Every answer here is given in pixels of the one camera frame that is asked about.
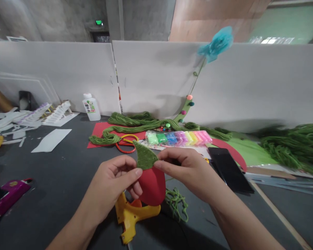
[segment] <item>green yarn bundle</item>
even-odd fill
[[[96,135],[92,135],[89,137],[89,141],[92,144],[96,145],[109,145],[117,143],[121,140],[118,135],[111,134],[110,132],[116,131],[118,133],[125,133],[125,134],[134,134],[139,133],[147,130],[152,130],[155,128],[159,128],[160,126],[169,123],[173,130],[175,131],[198,131],[198,130],[206,130],[209,135],[220,138],[222,140],[228,141],[232,138],[232,132],[227,130],[222,130],[220,128],[211,129],[206,127],[200,127],[198,124],[189,122],[185,124],[184,127],[179,126],[179,124],[172,120],[172,119],[164,119],[158,120],[151,116],[151,114],[147,111],[135,114],[131,116],[124,116],[117,112],[111,114],[108,119],[108,123],[114,125],[122,125],[127,127],[120,127],[120,126],[111,126],[106,128],[103,133],[102,137],[98,137]]]
[[[269,128],[256,134],[273,159],[290,168],[313,174],[313,124],[293,129]]]
[[[165,201],[170,206],[174,219],[177,219],[178,222],[188,222],[189,216],[186,211],[188,204],[185,202],[185,197],[180,194],[180,191],[177,188],[174,188],[173,190],[166,189]],[[183,218],[179,212],[178,206],[180,203],[182,203],[182,213],[185,215],[185,218]]]

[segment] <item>white plastic bottle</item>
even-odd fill
[[[85,98],[82,103],[85,107],[86,113],[90,121],[100,120],[101,114],[100,110],[98,109],[97,101],[95,98],[91,96],[91,93],[85,93],[83,95]]]

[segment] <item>yellow scissors handle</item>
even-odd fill
[[[125,137],[133,137],[133,138],[135,138],[137,141],[139,141],[139,138],[138,138],[137,136],[133,135],[133,134],[127,134],[127,135],[123,135],[123,136],[122,136],[122,138],[125,138]],[[129,143],[132,143],[132,144],[133,144],[133,142],[130,141],[130,140],[128,140],[128,139],[123,139],[123,141],[129,142]]]

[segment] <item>colorful clay pack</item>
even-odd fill
[[[206,143],[212,143],[212,138],[205,130],[176,132],[149,130],[146,132],[146,139],[149,145],[172,147],[204,147]]]

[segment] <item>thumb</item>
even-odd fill
[[[169,162],[160,160],[154,163],[154,167],[179,181],[181,181],[183,173],[186,171],[185,167],[176,166]]]
[[[127,189],[130,185],[135,183],[142,174],[143,170],[141,168],[135,168],[130,170],[125,175],[117,178],[118,187],[120,187],[122,191]]]

